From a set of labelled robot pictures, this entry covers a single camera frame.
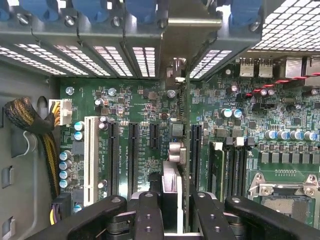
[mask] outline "motherboard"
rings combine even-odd
[[[72,124],[60,129],[60,186],[72,193],[74,212],[109,195],[130,200],[148,191],[163,161],[179,163],[170,147],[180,148],[184,135],[185,213],[190,179],[220,201],[246,196],[319,229],[320,95],[283,90],[272,76],[239,76],[234,67],[188,82],[186,97],[159,81],[63,79]]]

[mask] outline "white pci slot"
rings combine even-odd
[[[85,207],[98,201],[98,146],[99,146],[99,118],[97,116],[84,117],[84,185],[83,205]]]

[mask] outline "silver capacitor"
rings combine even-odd
[[[61,170],[67,170],[68,168],[71,167],[72,162],[70,160],[66,160],[66,161],[61,161],[59,163],[59,169]]]

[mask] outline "white power connector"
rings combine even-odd
[[[72,102],[66,99],[49,99],[49,111],[53,102],[60,103],[60,121],[58,125],[70,125],[72,123]]]

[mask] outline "black pcie slot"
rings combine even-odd
[[[108,193],[119,194],[119,124],[108,123]]]
[[[128,135],[128,201],[138,191],[139,123],[129,123]]]
[[[150,123],[150,148],[158,149],[159,148],[159,135],[160,129],[159,124]]]
[[[193,124],[191,126],[191,168],[192,168],[192,181],[199,191],[200,188],[200,171],[201,171],[201,136],[202,126]]]

